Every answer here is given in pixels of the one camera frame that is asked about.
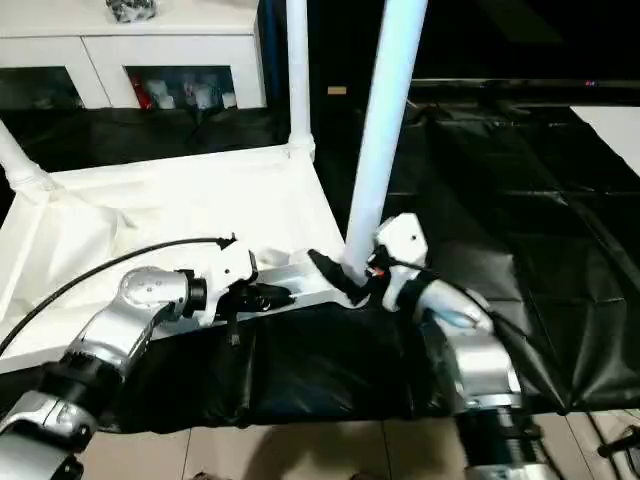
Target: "white shelf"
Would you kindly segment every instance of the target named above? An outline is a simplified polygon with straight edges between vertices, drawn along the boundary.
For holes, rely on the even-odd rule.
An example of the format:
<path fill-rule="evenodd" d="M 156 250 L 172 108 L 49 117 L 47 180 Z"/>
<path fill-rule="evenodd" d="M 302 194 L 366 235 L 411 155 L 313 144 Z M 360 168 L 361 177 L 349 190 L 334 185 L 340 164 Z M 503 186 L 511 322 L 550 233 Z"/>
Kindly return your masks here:
<path fill-rule="evenodd" d="M 1 0 L 0 38 L 253 35 L 259 0 L 157 0 L 158 15 L 120 24 L 105 0 Z"/>

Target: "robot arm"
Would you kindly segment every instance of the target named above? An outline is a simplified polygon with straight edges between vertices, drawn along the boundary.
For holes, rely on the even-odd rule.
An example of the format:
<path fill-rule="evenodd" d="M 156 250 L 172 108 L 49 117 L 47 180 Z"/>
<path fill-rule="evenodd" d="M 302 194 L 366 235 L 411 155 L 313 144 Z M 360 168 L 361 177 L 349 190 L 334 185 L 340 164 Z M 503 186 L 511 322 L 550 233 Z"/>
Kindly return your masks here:
<path fill-rule="evenodd" d="M 325 278 L 355 304 L 383 285 L 382 305 L 420 322 L 436 381 L 453 413 L 465 449 L 468 480 L 550 480 L 559 477 L 537 460 L 540 429 L 523 408 L 511 358 L 494 334 L 488 302 L 424 268 L 427 244 L 415 215 L 380 226 L 368 260 L 370 281 L 359 287 L 339 265 L 311 251 Z"/>
<path fill-rule="evenodd" d="M 207 284 L 191 272 L 140 268 L 127 273 L 63 358 L 47 366 L 0 422 L 0 479 L 68 480 L 82 476 L 83 451 L 153 329 L 207 304 Z"/>

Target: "glass cabinet door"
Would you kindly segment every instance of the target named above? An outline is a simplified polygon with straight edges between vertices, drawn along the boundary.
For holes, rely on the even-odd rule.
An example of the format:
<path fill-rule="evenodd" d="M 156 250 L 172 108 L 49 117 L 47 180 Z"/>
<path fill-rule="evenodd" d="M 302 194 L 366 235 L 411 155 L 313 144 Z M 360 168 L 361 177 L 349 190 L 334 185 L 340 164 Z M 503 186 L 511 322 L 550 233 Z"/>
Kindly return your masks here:
<path fill-rule="evenodd" d="M 235 107 L 228 66 L 125 67 L 140 108 L 220 111 Z"/>
<path fill-rule="evenodd" d="M 64 67 L 0 69 L 0 110 L 83 107 Z"/>

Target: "metal rod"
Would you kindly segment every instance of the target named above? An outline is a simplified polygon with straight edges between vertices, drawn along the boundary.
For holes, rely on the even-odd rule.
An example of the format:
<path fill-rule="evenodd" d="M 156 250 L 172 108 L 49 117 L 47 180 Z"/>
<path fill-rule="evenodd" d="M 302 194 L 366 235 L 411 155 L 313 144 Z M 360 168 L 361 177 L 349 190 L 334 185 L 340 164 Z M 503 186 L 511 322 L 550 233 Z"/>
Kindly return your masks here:
<path fill-rule="evenodd" d="M 305 149 L 313 154 L 309 93 L 309 39 L 307 0 L 287 0 L 287 48 L 289 53 L 289 103 L 292 150 Z"/>
<path fill-rule="evenodd" d="M 47 174 L 27 157 L 24 150 L 0 120 L 0 165 L 14 190 L 41 182 Z"/>
<path fill-rule="evenodd" d="M 364 269 L 380 224 L 428 0 L 387 0 L 369 96 L 343 269 L 366 281 Z"/>

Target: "red object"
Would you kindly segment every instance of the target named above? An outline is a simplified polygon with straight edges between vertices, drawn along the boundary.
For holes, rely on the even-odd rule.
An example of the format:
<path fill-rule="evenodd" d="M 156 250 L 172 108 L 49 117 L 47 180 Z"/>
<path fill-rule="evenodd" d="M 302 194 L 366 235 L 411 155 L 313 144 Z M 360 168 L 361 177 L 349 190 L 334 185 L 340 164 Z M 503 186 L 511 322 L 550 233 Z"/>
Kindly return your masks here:
<path fill-rule="evenodd" d="M 150 110 L 151 108 L 153 108 L 153 101 L 151 100 L 151 96 L 142 86 L 140 79 L 138 77 L 131 77 L 131 85 L 133 85 L 133 91 L 136 93 L 140 108 L 142 108 L 143 110 Z"/>

